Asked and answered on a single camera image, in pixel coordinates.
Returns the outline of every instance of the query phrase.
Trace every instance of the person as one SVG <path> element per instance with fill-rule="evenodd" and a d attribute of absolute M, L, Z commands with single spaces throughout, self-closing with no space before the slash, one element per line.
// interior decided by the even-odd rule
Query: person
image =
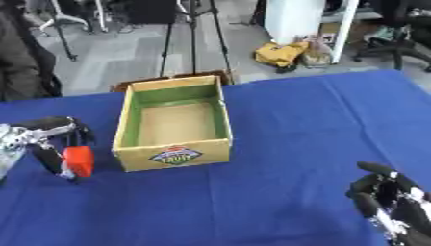
<path fill-rule="evenodd" d="M 30 34 L 22 15 L 0 0 L 0 101 L 61 96 L 55 57 Z"/>

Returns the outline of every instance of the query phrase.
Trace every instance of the yellow box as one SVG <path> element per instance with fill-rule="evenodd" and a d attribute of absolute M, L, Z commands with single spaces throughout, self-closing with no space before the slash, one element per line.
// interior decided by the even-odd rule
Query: yellow box
<path fill-rule="evenodd" d="M 113 147 L 126 171 L 226 162 L 231 145 L 219 77 L 128 86 Z"/>

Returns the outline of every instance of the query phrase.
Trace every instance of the printed logo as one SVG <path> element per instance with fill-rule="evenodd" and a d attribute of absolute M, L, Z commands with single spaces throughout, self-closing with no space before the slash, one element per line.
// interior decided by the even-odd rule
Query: printed logo
<path fill-rule="evenodd" d="M 202 153 L 181 146 L 172 146 L 150 158 L 153 161 L 171 165 L 181 165 L 202 156 Z"/>

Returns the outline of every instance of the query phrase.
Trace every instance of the floor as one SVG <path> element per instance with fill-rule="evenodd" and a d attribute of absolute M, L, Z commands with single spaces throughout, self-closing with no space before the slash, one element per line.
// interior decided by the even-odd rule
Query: floor
<path fill-rule="evenodd" d="M 251 52 L 269 40 L 266 32 L 258 26 L 233 25 L 247 21 L 253 12 L 255 0 L 216 0 L 223 34 L 229 47 L 230 60 L 236 83 L 255 80 L 309 76 L 323 73 L 364 71 L 378 68 L 392 68 L 390 59 L 364 59 L 354 62 L 350 59 L 354 50 L 347 48 L 337 65 L 325 69 L 300 67 L 293 73 L 275 74 L 272 67 L 256 63 Z M 53 29 L 50 37 L 36 36 L 43 46 L 57 55 L 56 73 L 64 83 L 64 94 L 79 95 L 107 92 L 111 85 L 158 76 L 161 52 L 164 47 L 166 26 L 144 25 L 131 33 L 122 34 L 119 27 L 111 24 L 108 33 L 96 29 L 89 35 L 79 26 L 66 26 L 66 38 L 77 61 L 70 61 Z M 201 71 L 223 69 L 219 42 L 213 17 L 207 13 L 198 19 L 198 69 Z M 175 25 L 167 58 L 165 74 L 190 72 L 190 30 L 184 20 Z M 431 51 L 422 48 L 431 55 Z M 422 70 L 425 64 L 414 59 L 405 59 L 404 72 L 415 83 L 431 92 L 430 74 Z"/>

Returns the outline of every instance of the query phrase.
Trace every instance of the red object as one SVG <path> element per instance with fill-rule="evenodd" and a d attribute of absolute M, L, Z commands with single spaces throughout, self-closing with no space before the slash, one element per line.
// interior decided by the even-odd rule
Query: red object
<path fill-rule="evenodd" d="M 91 176 L 94 167 L 94 154 L 88 146 L 67 147 L 63 151 L 67 167 L 79 177 Z"/>

